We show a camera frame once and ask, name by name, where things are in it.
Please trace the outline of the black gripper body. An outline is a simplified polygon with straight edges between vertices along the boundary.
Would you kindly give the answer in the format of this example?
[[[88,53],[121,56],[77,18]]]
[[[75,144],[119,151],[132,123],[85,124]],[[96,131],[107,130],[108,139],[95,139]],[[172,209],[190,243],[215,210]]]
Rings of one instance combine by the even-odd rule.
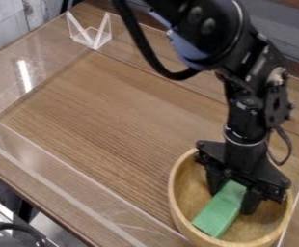
[[[231,171],[228,179],[247,189],[258,188],[263,192],[263,200],[280,204],[286,200],[291,180],[270,161],[268,140],[270,135],[251,142],[228,136],[224,142],[199,140],[195,159],[206,168],[227,168]]]

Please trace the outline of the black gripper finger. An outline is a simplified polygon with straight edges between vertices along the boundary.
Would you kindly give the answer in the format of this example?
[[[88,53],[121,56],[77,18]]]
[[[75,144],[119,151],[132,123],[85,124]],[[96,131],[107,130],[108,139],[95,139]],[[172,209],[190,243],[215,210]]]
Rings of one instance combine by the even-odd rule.
[[[208,190],[212,195],[215,195],[222,189],[230,178],[231,171],[227,168],[219,166],[208,166],[206,168],[206,179]]]
[[[251,215],[263,201],[263,192],[258,188],[246,191],[242,203],[242,214]]]

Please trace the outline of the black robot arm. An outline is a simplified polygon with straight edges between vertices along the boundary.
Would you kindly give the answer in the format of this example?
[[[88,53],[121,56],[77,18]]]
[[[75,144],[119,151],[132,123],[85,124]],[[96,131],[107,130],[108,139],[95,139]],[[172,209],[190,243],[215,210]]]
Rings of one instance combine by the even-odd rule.
[[[282,203],[291,186],[282,161],[270,152],[271,134],[288,141],[288,72],[272,42],[254,27],[240,0],[144,0],[171,31],[182,61],[211,70],[223,82],[228,117],[222,143],[200,140],[196,161],[206,167],[210,192],[231,179],[246,187],[242,214],[264,200]]]

